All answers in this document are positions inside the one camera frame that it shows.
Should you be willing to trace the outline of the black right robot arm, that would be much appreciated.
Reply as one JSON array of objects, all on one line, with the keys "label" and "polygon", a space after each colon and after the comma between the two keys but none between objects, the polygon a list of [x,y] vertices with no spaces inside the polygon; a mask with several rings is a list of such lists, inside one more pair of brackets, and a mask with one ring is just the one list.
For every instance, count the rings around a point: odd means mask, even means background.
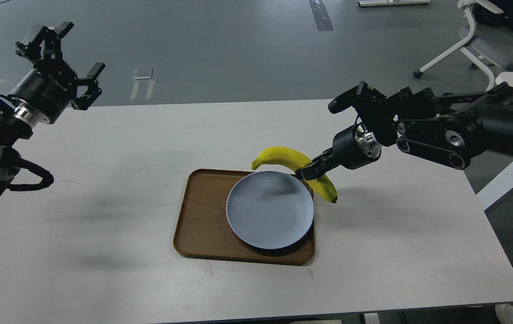
[{"label": "black right robot arm", "polygon": [[366,82],[337,96],[331,113],[354,108],[355,123],[337,133],[332,146],[297,169],[319,179],[339,166],[355,170],[376,162],[384,146],[457,170],[489,150],[513,157],[513,87],[435,96],[430,88],[406,87],[386,96]]}]

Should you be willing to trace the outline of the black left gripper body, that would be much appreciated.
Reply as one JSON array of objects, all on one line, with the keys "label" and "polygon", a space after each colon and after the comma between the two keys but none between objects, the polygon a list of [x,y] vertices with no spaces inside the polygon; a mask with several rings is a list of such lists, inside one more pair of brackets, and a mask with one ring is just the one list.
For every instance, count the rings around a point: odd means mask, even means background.
[{"label": "black left gripper body", "polygon": [[43,123],[53,124],[77,95],[77,74],[68,67],[35,68],[9,97],[40,113]]}]

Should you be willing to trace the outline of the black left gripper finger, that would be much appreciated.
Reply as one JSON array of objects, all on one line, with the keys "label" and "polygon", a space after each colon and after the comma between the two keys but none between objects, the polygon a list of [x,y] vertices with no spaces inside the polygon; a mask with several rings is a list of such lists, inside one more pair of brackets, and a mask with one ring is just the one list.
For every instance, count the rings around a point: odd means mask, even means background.
[{"label": "black left gripper finger", "polygon": [[98,83],[98,76],[105,67],[105,63],[96,62],[85,77],[75,80],[74,85],[77,87],[86,87],[86,91],[79,98],[73,98],[71,100],[73,109],[82,111],[88,110],[102,94],[102,89]]},{"label": "black left gripper finger", "polygon": [[38,70],[46,72],[53,68],[63,68],[64,74],[75,74],[63,59],[61,39],[73,29],[71,21],[65,21],[57,27],[35,25],[20,42],[16,42],[15,52],[33,64],[28,74]]}]

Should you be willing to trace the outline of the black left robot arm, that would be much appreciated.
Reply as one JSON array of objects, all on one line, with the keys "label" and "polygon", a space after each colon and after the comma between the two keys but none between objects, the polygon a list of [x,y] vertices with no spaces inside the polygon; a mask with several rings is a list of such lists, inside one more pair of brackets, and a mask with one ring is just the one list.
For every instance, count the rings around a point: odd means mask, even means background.
[{"label": "black left robot arm", "polygon": [[0,197],[6,191],[38,191],[50,187],[54,176],[14,149],[16,141],[31,138],[38,123],[53,124],[65,108],[85,111],[102,94],[98,76],[105,64],[95,63],[78,76],[63,59],[61,41],[74,24],[35,26],[15,52],[32,63],[32,70],[10,92],[0,94]]}]

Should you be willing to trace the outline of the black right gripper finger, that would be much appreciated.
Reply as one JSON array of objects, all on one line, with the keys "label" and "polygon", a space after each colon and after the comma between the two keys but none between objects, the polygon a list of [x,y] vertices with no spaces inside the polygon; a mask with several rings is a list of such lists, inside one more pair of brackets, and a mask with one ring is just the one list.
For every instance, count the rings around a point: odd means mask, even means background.
[{"label": "black right gripper finger", "polygon": [[311,162],[295,171],[297,179],[307,181],[320,179],[327,172],[337,168],[340,164],[334,159],[334,150],[326,149]]}]

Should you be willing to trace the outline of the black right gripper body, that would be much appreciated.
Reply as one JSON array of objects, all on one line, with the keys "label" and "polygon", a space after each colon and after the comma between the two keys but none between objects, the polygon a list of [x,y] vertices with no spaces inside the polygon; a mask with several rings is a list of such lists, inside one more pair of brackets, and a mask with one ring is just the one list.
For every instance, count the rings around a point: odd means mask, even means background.
[{"label": "black right gripper body", "polygon": [[369,164],[369,157],[358,145],[355,127],[348,127],[334,136],[332,158],[339,166],[349,170]]}]

